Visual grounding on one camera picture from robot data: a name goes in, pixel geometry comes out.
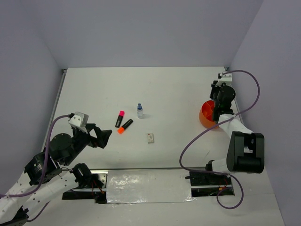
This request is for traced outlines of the small blue cap bottle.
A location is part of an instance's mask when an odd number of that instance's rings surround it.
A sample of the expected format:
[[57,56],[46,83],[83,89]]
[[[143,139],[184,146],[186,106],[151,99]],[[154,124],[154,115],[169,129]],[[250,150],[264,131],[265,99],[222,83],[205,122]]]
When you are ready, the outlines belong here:
[[143,108],[141,103],[138,103],[137,105],[137,117],[140,119],[143,118]]

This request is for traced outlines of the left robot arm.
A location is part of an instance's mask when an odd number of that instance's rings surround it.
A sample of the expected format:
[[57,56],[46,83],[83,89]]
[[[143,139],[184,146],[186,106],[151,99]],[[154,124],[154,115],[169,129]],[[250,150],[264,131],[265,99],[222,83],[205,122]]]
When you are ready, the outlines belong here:
[[105,148],[111,130],[101,130],[93,123],[86,131],[72,128],[73,135],[61,133],[53,137],[44,151],[35,155],[25,166],[24,173],[0,198],[0,224],[22,226],[38,206],[46,205],[56,196],[75,188],[101,188],[103,182],[93,176],[88,166],[78,163],[67,173],[67,166],[86,146]]

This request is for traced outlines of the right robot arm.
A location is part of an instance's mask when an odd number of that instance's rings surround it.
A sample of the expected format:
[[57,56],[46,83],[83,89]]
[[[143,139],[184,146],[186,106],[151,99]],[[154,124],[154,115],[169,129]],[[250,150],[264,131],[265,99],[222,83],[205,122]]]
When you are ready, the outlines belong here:
[[230,138],[226,157],[210,160],[205,169],[205,181],[215,184],[221,175],[233,172],[260,174],[264,170],[265,138],[255,133],[236,119],[232,110],[235,90],[225,82],[213,81],[210,100],[206,101],[199,112],[200,123],[206,129],[222,129]]

